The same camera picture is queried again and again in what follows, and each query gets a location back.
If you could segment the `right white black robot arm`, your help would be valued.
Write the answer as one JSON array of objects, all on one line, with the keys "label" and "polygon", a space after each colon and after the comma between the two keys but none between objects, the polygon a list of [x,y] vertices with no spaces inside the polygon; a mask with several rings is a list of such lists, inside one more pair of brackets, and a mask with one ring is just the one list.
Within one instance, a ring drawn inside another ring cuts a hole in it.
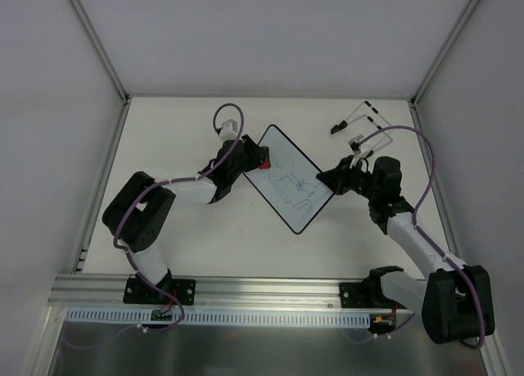
[{"label": "right white black robot arm", "polygon": [[316,177],[337,196],[354,192],[364,197],[372,222],[424,277],[418,281],[396,265],[379,267],[369,271],[351,296],[376,307],[400,304],[411,310],[436,344],[481,348],[495,331],[490,276],[482,266],[445,252],[416,221],[414,208],[401,194],[400,162],[383,156],[373,170],[364,171],[355,156],[348,156]]}]

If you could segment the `white whiteboard black rim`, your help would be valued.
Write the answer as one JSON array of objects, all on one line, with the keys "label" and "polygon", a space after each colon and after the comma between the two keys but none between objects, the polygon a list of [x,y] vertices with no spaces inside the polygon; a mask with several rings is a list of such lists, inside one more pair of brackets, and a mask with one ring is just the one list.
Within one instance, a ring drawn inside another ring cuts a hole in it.
[{"label": "white whiteboard black rim", "polygon": [[258,142],[269,149],[269,167],[252,170],[246,179],[294,233],[301,234],[334,196],[317,179],[320,169],[276,125]]}]

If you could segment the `red bone-shaped eraser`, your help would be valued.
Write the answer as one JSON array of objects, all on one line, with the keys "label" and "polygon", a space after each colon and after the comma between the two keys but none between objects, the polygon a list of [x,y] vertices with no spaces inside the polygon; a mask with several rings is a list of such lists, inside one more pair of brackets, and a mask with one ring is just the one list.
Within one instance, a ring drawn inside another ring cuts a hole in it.
[{"label": "red bone-shaped eraser", "polygon": [[271,167],[271,163],[269,158],[266,158],[262,164],[259,166],[260,170],[268,170]]}]

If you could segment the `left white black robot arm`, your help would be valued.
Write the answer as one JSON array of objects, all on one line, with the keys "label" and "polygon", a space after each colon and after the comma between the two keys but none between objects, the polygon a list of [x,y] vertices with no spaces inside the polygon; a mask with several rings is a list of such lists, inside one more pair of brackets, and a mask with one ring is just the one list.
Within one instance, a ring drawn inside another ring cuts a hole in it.
[{"label": "left white black robot arm", "polygon": [[126,255],[149,301],[175,298],[173,275],[156,245],[170,211],[220,202],[242,174],[270,166],[269,148],[244,135],[223,142],[216,157],[194,177],[156,181],[144,171],[131,176],[103,212],[102,223],[114,248]]}]

